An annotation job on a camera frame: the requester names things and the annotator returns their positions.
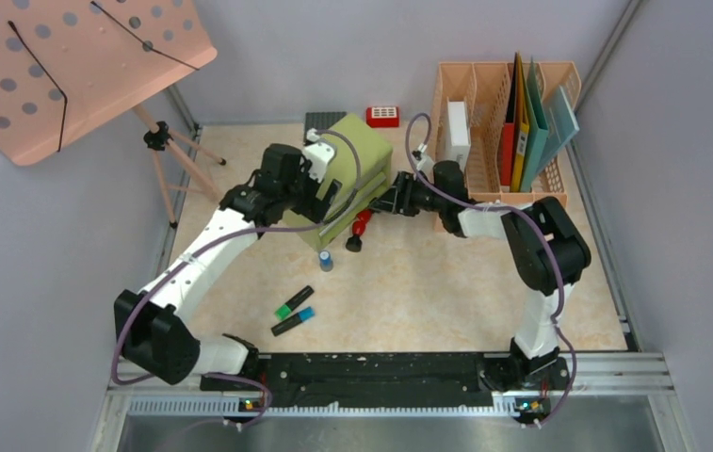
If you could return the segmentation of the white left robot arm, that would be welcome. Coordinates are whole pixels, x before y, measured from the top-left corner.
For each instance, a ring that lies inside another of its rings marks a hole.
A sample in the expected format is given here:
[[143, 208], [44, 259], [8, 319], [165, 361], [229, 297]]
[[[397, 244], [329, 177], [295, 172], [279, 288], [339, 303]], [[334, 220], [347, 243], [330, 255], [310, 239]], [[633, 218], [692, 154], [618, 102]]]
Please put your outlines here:
[[175, 385], [193, 373], [222, 373], [236, 389], [257, 381], [257, 349], [222, 334], [197, 339], [187, 326], [206, 293], [236, 257], [266, 233], [280, 233], [279, 221], [292, 211], [320, 225], [341, 187], [326, 172], [336, 149], [318, 141], [302, 149], [271, 144], [246, 184], [232, 187], [202, 232], [164, 273], [138, 291], [124, 290], [114, 302], [120, 359]]

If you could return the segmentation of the light blue hardcover book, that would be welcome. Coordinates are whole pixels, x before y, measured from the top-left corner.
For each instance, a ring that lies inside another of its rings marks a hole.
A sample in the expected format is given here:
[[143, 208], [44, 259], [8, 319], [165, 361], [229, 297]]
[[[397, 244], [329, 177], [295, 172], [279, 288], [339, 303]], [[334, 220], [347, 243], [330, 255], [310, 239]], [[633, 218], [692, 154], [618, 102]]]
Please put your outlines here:
[[543, 108], [548, 125], [548, 136], [537, 167], [538, 173], [544, 172], [550, 162], [580, 130], [569, 93], [565, 87], [554, 89], [544, 102]]

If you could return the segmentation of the green metal drawer cabinet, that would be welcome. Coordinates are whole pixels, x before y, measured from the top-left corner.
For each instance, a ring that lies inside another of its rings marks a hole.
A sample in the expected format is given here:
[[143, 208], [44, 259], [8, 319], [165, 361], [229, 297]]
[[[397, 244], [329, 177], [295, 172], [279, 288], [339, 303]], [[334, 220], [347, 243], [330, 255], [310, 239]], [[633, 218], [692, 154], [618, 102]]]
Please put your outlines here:
[[316, 251], [327, 248], [341, 233], [348, 234], [356, 215], [390, 185], [393, 146], [387, 139], [355, 114], [347, 114], [329, 129], [345, 139], [322, 137], [333, 145], [336, 155], [319, 193], [324, 194], [331, 181], [338, 180], [342, 186], [327, 215], [335, 214], [344, 205], [348, 209], [332, 223], [300, 233], [300, 238]]

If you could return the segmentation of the white paper booklet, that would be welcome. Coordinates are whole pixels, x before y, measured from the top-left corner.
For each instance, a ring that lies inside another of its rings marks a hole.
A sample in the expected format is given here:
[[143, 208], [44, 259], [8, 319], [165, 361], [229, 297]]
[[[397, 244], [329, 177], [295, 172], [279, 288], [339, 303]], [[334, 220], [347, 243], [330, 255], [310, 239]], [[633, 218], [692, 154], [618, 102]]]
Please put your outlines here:
[[470, 123], [466, 102], [447, 101], [445, 132], [445, 160], [456, 162], [461, 171], [465, 171], [471, 151]]

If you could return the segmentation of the yellow plastic clip folder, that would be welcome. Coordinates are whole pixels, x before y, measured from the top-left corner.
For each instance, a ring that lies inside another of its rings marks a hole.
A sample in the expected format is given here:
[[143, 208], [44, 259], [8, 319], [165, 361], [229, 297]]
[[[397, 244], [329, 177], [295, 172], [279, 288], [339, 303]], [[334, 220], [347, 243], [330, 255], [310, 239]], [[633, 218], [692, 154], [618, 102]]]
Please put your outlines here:
[[515, 53], [515, 150], [511, 173], [510, 190], [519, 192], [522, 184], [524, 160], [527, 148], [529, 123], [527, 118], [526, 83], [523, 61], [519, 52]]

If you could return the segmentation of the teal plastic folder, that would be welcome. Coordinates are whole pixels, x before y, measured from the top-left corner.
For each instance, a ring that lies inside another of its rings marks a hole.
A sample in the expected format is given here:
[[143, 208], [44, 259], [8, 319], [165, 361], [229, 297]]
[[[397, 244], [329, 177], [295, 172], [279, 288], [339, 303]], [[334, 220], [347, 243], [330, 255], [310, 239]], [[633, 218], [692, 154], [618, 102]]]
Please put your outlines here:
[[520, 185], [522, 192], [529, 192], [532, 188], [536, 177], [536, 168], [538, 168], [544, 144], [549, 133], [547, 120], [543, 111], [540, 75], [539, 65], [531, 59], [526, 78], [526, 108], [529, 131]]

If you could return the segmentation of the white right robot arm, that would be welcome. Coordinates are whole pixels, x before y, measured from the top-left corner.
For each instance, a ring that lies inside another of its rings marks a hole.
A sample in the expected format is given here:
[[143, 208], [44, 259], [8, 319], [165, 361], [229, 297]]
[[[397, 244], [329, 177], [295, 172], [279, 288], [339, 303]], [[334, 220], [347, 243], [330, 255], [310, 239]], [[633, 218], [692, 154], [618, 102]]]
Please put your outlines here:
[[559, 358], [566, 300], [591, 263], [585, 239], [557, 199], [542, 198], [525, 208], [478, 202], [470, 198], [460, 166], [446, 160], [434, 164], [430, 177], [399, 172], [369, 207], [405, 217], [432, 212], [457, 237], [505, 240], [527, 287], [526, 308], [508, 357], [489, 366], [483, 379], [506, 391], [533, 388], [546, 377]]

